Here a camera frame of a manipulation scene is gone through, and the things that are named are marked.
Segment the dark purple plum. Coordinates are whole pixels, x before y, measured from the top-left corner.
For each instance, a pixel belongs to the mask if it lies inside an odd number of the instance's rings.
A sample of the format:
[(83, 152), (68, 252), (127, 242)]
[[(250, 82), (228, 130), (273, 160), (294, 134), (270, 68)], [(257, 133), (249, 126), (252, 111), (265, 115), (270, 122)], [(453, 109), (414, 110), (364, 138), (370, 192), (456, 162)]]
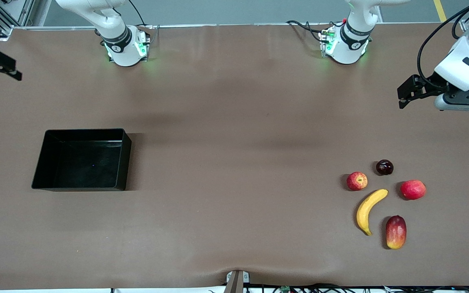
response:
[(376, 163), (375, 169), (380, 175), (391, 175), (394, 170), (394, 165), (389, 160), (380, 160)]

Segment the yellow banana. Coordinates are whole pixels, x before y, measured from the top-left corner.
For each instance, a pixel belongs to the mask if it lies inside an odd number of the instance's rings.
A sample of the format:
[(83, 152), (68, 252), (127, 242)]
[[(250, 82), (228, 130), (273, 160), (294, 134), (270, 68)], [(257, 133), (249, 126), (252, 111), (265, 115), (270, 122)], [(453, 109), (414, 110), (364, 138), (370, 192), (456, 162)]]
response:
[(360, 230), (367, 236), (371, 236), (370, 230), (370, 212), (372, 208), (382, 201), (389, 191), (387, 189), (379, 189), (372, 192), (368, 197), (363, 199), (359, 207), (357, 208), (356, 221)]

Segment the red yellow mango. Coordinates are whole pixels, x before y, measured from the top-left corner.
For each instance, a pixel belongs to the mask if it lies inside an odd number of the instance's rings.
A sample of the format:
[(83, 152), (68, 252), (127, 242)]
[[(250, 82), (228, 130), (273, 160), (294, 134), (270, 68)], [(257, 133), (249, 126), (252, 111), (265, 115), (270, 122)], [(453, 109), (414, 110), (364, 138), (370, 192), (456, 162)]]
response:
[(386, 245), (389, 249), (400, 249), (406, 242), (407, 228), (403, 217), (396, 215), (386, 222)]

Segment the black plastic box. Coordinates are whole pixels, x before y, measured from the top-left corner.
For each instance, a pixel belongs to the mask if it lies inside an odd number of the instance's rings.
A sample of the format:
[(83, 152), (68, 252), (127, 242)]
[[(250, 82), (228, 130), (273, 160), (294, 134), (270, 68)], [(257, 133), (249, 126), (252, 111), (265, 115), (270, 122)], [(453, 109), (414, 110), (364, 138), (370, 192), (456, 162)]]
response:
[(125, 191), (131, 145), (121, 128), (47, 130), (31, 187), (54, 192)]

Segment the small red yellow apple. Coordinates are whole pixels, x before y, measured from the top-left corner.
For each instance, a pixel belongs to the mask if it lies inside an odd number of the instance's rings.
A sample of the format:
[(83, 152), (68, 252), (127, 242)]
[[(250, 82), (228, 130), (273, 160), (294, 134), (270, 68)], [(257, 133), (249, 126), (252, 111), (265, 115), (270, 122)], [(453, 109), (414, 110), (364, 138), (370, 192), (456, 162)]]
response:
[(368, 185), (367, 176), (361, 171), (355, 171), (352, 174), (348, 174), (346, 178), (346, 185), (351, 191), (363, 190)]

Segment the brown table mat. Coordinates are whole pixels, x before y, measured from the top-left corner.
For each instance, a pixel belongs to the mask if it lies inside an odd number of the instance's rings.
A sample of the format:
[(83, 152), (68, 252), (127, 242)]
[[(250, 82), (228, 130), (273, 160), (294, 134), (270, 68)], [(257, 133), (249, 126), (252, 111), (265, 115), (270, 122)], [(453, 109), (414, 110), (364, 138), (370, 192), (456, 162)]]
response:
[[(469, 112), (399, 109), (435, 24), (387, 24), (342, 66), (299, 28), (160, 28), (149, 60), (110, 63), (93, 31), (15, 30), (0, 50), (0, 290), (252, 282), (469, 286)], [(45, 132), (117, 129), (125, 191), (31, 187)], [(389, 160), (391, 175), (376, 172)], [(351, 191), (348, 174), (366, 174)], [(406, 200), (402, 182), (426, 194)], [(389, 194), (370, 212), (357, 208)], [(406, 222), (404, 246), (386, 222)]]

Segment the red round peach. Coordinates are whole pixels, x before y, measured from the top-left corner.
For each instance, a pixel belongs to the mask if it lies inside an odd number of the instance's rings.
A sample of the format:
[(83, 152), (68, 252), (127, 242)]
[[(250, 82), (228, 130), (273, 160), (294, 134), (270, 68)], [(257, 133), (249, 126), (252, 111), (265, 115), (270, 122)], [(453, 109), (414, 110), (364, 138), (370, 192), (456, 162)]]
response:
[(406, 200), (417, 200), (426, 194), (427, 189), (419, 180), (408, 180), (402, 182), (400, 191)]

